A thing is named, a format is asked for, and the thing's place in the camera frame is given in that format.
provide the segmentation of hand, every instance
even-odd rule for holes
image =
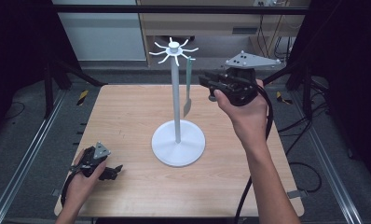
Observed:
[[[75,164],[81,160],[84,150],[82,150]],[[59,214],[56,223],[74,223],[81,206],[92,193],[93,188],[98,183],[99,176],[103,173],[106,167],[106,161],[101,162],[90,177],[85,177],[82,172],[76,174],[70,182],[66,193],[66,203]]]
[[[75,164],[78,164],[84,153],[82,150],[77,158],[75,159]],[[90,177],[85,177],[82,172],[75,175],[73,180],[70,182],[66,194],[66,203],[73,203],[73,205],[78,205],[80,208],[83,203],[87,200],[89,195],[92,193],[93,188],[98,183],[99,176],[103,173],[106,167],[106,161],[101,162]]]
[[[257,84],[263,87],[261,80],[257,80]],[[268,104],[263,96],[258,93],[251,103],[244,106],[232,105],[219,90],[214,91],[214,96],[218,106],[231,119],[235,133],[243,145],[256,148],[266,143]]]

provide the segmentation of white stand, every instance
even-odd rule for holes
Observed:
[[[177,60],[178,55],[182,55],[183,51],[195,51],[197,49],[188,50],[182,49],[183,45],[177,42],[169,43],[169,47],[162,47],[156,45],[165,51],[160,53],[151,53],[159,55],[167,53],[165,59],[159,63],[165,62],[170,56],[171,70],[172,70],[172,91],[173,91],[173,113],[174,120],[168,121],[157,128],[152,138],[152,148],[154,154],[163,163],[174,166],[182,167],[187,166],[196,161],[205,149],[205,136],[202,130],[194,123],[187,120],[180,120],[180,97],[179,97],[179,63]]]

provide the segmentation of white pole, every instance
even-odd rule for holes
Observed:
[[[175,57],[171,57],[171,66],[172,66],[174,130],[176,134],[176,143],[179,144],[182,141],[180,138],[179,67],[176,64]]]

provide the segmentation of black cable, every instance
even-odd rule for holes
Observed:
[[[70,184],[70,182],[72,182],[73,177],[75,177],[76,174],[77,174],[77,172],[71,173],[67,177],[66,182],[64,182],[63,189],[62,189],[62,194],[61,194],[62,207],[64,207],[64,203],[66,202],[66,193],[67,193],[67,189],[69,188],[69,184]]]
[[[287,156],[291,149],[293,149],[293,147],[295,146],[295,144],[299,141],[299,139],[302,137],[302,135],[304,135],[304,133],[310,128],[311,126],[311,121],[308,122],[308,124],[305,126],[304,130],[302,131],[302,133],[296,138],[296,140],[294,141],[294,143],[287,149],[287,151],[285,152],[285,155]]]
[[[15,117],[17,117],[18,115],[20,115],[24,110],[25,110],[25,104],[21,103],[21,102],[13,102],[12,104],[19,104],[19,105],[22,105],[22,109],[20,112],[18,112],[17,114],[13,115],[13,116],[10,116],[10,117],[7,117],[5,119],[14,119]]]
[[[314,112],[317,111],[318,109],[323,108],[324,105],[326,105],[326,103],[321,103],[320,105],[316,106],[316,108],[314,108],[314,109],[312,110],[312,113],[314,113]],[[287,127],[285,127],[285,128],[279,129],[279,130],[278,130],[278,133],[282,133],[282,132],[288,131],[288,130],[290,130],[290,129],[292,129],[292,128],[294,128],[294,127],[296,127],[296,126],[302,124],[303,122],[305,122],[305,121],[307,121],[307,120],[308,120],[307,117],[303,117],[302,119],[297,120],[297,121],[294,122],[293,124],[291,124],[291,125],[289,125],[289,126],[287,126]]]
[[[262,39],[264,40],[265,50],[267,51],[267,58],[269,58],[269,50],[268,50],[268,47],[267,47],[267,42],[265,41],[264,31],[262,30],[262,21],[263,20],[264,20],[264,15],[261,15],[259,29],[261,31]]]
[[[288,164],[289,165],[306,166],[306,167],[310,168],[310,170],[312,170],[316,174],[316,176],[319,178],[319,183],[318,183],[318,185],[317,185],[317,187],[315,189],[302,189],[300,187],[297,187],[298,189],[304,190],[307,193],[314,193],[314,192],[316,192],[317,190],[319,190],[322,187],[322,184],[323,184],[322,176],[319,174],[319,172],[315,168],[313,168],[312,166],[310,166],[310,165],[308,165],[308,164],[306,164],[304,162],[299,162],[299,161],[292,161],[292,162],[289,162]]]
[[[266,128],[266,139],[269,137],[270,129],[272,128],[272,123],[273,123],[273,107],[272,107],[272,102],[269,100],[267,92],[260,86],[252,83],[251,84],[254,88],[257,89],[257,91],[264,97],[265,101],[268,104],[268,116],[267,116],[267,128]],[[238,209],[234,218],[234,223],[238,224],[239,218],[240,218],[240,211],[241,208],[243,207],[244,200],[246,200],[247,193],[250,190],[250,187],[253,184],[252,177],[249,177],[249,180],[247,181],[246,188],[243,191],[243,194],[241,195],[240,202],[238,205]]]
[[[260,35],[260,33],[261,33],[261,29],[258,28],[258,33],[257,33],[257,44],[258,44],[258,47],[259,47],[260,50],[261,50],[262,56],[265,57],[265,53],[264,53],[264,51],[262,50],[261,45],[260,45],[260,43],[259,43],[259,35]]]

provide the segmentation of wall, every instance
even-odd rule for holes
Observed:
[[[53,4],[136,5],[134,0],[52,0]],[[79,61],[145,61],[138,14],[59,13]]]

